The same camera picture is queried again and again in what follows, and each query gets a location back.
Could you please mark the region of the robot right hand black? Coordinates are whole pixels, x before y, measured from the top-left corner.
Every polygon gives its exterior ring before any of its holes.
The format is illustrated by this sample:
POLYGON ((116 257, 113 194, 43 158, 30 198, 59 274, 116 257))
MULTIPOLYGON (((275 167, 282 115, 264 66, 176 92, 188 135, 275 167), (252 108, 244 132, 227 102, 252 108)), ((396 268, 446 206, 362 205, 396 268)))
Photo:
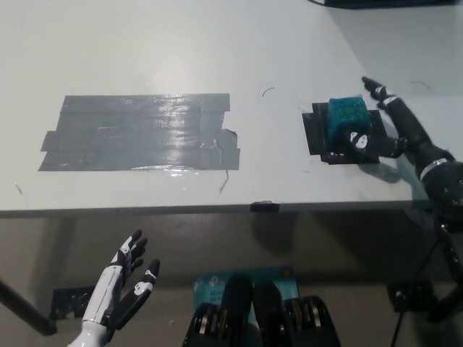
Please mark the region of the robot right hand black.
POLYGON ((462 164, 449 151, 433 144, 418 118, 399 96, 369 77, 362 77, 362 82, 378 107, 392 120, 398 137, 378 137, 362 131, 358 125, 349 125, 344 128, 343 136, 353 151, 385 158, 405 154, 420 180, 435 172, 462 174, 462 164))

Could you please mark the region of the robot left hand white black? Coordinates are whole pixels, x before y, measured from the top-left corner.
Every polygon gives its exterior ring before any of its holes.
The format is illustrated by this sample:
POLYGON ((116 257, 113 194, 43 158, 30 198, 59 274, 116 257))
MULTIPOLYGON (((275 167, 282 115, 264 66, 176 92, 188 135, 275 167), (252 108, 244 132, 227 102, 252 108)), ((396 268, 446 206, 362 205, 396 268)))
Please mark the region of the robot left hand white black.
POLYGON ((134 288, 121 296, 128 278, 143 264, 141 257, 148 240, 141 236, 141 230, 129 236, 104 268, 83 315, 84 322, 102 325, 107 330, 120 330, 151 295, 160 270, 158 259, 149 264, 134 288))

